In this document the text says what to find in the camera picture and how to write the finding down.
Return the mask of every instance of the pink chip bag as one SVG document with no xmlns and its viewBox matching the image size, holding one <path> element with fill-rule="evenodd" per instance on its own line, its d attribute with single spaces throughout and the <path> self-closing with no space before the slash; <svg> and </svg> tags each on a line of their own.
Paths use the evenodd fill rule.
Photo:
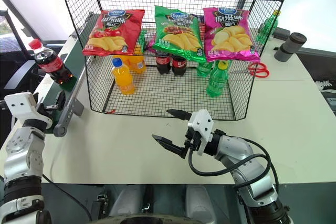
<svg viewBox="0 0 336 224">
<path fill-rule="evenodd" d="M 205 57 L 215 60 L 260 62 L 251 40 L 249 11 L 226 7 L 203 8 L 205 18 Z"/>
</svg>

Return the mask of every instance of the red chip bag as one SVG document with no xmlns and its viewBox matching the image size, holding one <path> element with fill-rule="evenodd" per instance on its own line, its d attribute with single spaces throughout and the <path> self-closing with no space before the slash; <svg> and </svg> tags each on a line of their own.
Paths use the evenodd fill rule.
<svg viewBox="0 0 336 224">
<path fill-rule="evenodd" d="M 102 10 L 83 54 L 131 55 L 134 52 L 144 10 Z"/>
</svg>

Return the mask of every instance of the green soda bottle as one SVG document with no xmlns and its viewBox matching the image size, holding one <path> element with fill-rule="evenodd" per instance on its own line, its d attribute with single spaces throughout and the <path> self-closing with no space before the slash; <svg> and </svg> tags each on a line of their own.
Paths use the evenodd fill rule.
<svg viewBox="0 0 336 224">
<path fill-rule="evenodd" d="M 272 35 L 274 33 L 275 28 L 277 28 L 279 21 L 278 17 L 280 16 L 281 11 L 275 10 L 269 18 L 265 20 L 263 25 L 260 28 L 260 31 L 257 36 L 257 41 L 260 42 L 261 44 L 265 44 L 267 42 L 267 36 L 270 33 Z"/>
<path fill-rule="evenodd" d="M 214 62 L 199 63 L 197 67 L 197 75 L 200 77 L 206 77 L 212 69 Z"/>
<path fill-rule="evenodd" d="M 209 84 L 206 87 L 206 92 L 211 97 L 218 97 L 223 92 L 223 87 L 227 82 L 227 68 L 229 61 L 219 61 L 214 70 L 211 71 Z"/>
</svg>

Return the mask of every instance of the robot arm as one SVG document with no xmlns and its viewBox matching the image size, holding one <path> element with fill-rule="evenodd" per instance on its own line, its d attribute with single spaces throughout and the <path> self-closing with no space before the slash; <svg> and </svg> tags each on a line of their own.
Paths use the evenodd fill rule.
<svg viewBox="0 0 336 224">
<path fill-rule="evenodd" d="M 65 93 L 60 92 L 56 105 L 45 107 L 36 104 L 29 92 L 7 95 L 6 104 L 12 115 L 20 121 L 18 128 L 6 145 L 4 166 L 4 204 L 0 207 L 3 223 L 51 223 L 50 214 L 44 211 L 41 195 L 43 174 L 42 151 L 45 130 L 52 125 L 50 111 L 62 109 Z"/>
<path fill-rule="evenodd" d="M 238 193 L 248 207 L 255 224 L 293 224 L 279 201 L 277 191 L 268 174 L 272 164 L 262 146 L 251 140 L 227 136 L 220 130 L 211 133 L 213 120 L 207 110 L 199 110 L 192 114 L 180 110 L 167 111 L 176 118 L 189 120 L 185 146 L 178 147 L 164 137 L 153 135 L 158 143 L 182 158 L 185 158 L 190 149 L 189 165 L 192 171 L 200 176 L 217 176 L 231 172 Z M 249 142 L 256 144 L 265 154 L 253 154 Z M 206 153 L 214 156 L 227 169 L 212 173 L 198 171 L 192 164 L 194 151 L 197 151 L 198 155 Z M 267 160 L 266 169 L 255 157 L 264 157 Z"/>
</svg>

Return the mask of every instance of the red bottle cap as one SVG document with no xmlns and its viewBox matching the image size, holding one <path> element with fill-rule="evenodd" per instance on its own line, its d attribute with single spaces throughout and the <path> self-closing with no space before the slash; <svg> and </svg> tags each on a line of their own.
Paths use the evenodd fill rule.
<svg viewBox="0 0 336 224">
<path fill-rule="evenodd" d="M 38 39 L 33 39 L 28 45 L 31 47 L 31 49 L 34 50 L 40 48 L 42 46 L 42 43 Z"/>
</svg>

